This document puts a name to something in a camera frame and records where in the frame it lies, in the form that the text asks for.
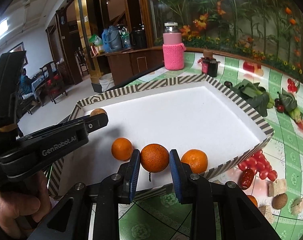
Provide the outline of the person's left hand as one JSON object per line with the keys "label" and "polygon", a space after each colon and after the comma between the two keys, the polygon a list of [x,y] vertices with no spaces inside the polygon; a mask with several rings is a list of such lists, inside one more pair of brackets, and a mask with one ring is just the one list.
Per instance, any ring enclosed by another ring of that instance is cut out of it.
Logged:
{"label": "person's left hand", "polygon": [[22,237],[22,230],[16,222],[18,217],[31,215],[35,222],[39,222],[52,209],[45,174],[39,171],[36,178],[38,197],[0,192],[0,227],[13,239]]}

